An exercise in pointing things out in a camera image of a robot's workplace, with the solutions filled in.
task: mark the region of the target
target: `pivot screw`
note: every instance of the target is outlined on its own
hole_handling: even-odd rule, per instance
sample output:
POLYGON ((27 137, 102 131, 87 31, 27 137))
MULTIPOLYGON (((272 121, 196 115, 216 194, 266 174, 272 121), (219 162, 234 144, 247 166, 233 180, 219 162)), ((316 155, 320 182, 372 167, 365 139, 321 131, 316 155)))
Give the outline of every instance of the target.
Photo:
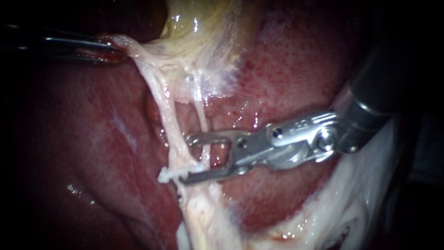
POLYGON ((274 138, 281 138, 282 137, 282 129, 281 128, 275 128, 271 132, 274 138))
POLYGON ((332 151, 335 148, 336 137, 334 130, 325 128, 318 134, 317 145, 322 151, 332 151))

